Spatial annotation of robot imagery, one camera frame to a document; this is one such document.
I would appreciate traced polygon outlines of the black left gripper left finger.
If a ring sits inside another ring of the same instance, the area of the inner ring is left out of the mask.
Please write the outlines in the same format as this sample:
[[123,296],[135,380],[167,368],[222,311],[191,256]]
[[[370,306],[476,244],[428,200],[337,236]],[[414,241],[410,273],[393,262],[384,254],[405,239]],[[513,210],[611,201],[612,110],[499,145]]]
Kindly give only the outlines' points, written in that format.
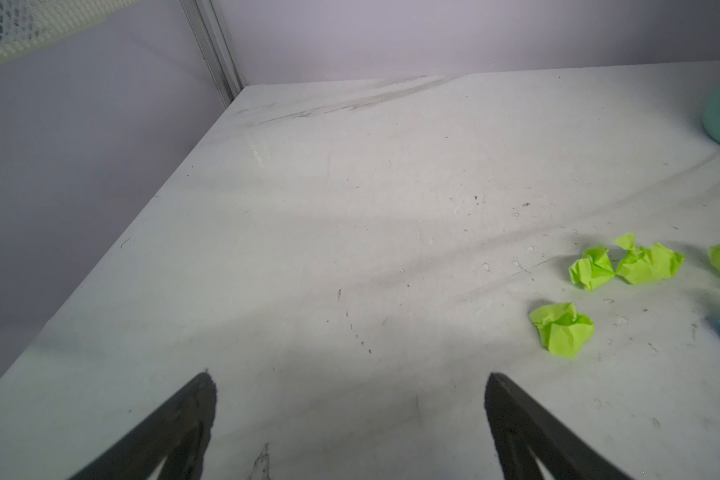
[[75,479],[199,479],[215,419],[217,387],[201,372]]

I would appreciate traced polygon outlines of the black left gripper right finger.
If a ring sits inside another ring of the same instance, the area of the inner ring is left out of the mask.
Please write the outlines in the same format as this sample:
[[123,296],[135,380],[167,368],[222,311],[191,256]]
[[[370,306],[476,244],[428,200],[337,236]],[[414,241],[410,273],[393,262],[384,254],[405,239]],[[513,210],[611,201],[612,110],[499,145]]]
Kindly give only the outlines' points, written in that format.
[[484,408],[506,479],[630,477],[583,442],[507,375],[489,375]]

